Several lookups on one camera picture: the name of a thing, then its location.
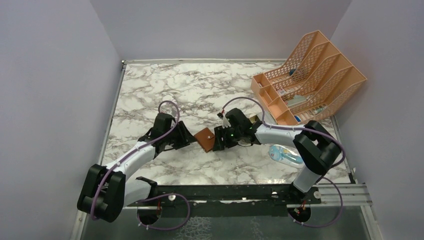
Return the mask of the brown leather card holder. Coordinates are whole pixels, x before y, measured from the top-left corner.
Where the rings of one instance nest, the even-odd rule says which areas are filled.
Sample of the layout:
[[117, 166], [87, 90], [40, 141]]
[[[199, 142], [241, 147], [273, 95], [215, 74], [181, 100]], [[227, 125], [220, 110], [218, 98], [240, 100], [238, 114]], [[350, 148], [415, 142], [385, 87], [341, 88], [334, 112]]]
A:
[[206, 153], [213, 149], [215, 135], [208, 127], [205, 127], [204, 129], [197, 132], [194, 137]]

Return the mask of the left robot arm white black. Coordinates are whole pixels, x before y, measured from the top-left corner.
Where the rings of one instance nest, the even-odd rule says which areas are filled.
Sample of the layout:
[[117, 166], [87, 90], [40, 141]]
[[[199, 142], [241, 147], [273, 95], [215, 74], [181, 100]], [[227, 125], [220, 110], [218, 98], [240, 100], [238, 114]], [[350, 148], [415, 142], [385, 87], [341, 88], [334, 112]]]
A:
[[153, 127], [124, 155], [107, 165], [94, 164], [89, 168], [77, 209], [94, 219], [112, 223], [123, 207], [138, 200], [144, 205], [152, 205], [157, 200], [152, 182], [128, 183], [129, 177], [164, 152], [167, 146], [178, 150], [195, 141], [183, 121], [167, 113], [158, 113]]

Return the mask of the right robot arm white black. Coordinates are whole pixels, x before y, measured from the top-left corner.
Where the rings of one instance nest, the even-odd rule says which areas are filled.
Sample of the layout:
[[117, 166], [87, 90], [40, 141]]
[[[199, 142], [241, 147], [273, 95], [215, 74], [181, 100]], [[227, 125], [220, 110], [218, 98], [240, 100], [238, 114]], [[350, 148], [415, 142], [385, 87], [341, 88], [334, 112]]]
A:
[[309, 190], [332, 168], [343, 149], [317, 121], [305, 125], [275, 125], [262, 120], [251, 122], [238, 108], [219, 113], [222, 124], [213, 129], [212, 151], [230, 149], [243, 141], [249, 145], [280, 145], [295, 148], [304, 166], [288, 190], [289, 199], [300, 204]]

